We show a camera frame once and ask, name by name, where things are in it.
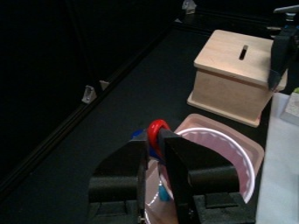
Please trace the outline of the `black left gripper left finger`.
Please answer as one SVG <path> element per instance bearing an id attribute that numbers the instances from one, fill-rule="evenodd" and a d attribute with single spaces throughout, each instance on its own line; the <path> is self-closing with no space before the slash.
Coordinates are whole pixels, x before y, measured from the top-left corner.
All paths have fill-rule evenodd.
<path id="1" fill-rule="evenodd" d="M 88 182 L 88 224 L 146 224 L 148 140 L 140 131 L 99 163 Z"/>

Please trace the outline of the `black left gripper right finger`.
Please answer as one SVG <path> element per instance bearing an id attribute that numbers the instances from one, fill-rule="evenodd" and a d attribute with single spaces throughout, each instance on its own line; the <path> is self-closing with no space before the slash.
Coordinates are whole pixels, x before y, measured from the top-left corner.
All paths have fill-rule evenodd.
<path id="1" fill-rule="evenodd" d="M 159 131 L 179 224 L 238 224 L 239 175 L 214 150 L 169 129 Z"/>

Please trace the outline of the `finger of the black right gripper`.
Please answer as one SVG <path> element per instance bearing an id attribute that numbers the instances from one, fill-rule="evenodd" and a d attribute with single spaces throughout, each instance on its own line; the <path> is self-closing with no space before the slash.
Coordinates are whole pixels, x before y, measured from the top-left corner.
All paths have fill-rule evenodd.
<path id="1" fill-rule="evenodd" d="M 270 72 L 267 85 L 271 91 L 277 90 L 290 64 L 295 60 L 299 49 L 299 26 L 287 25 L 275 36 L 271 46 Z"/>

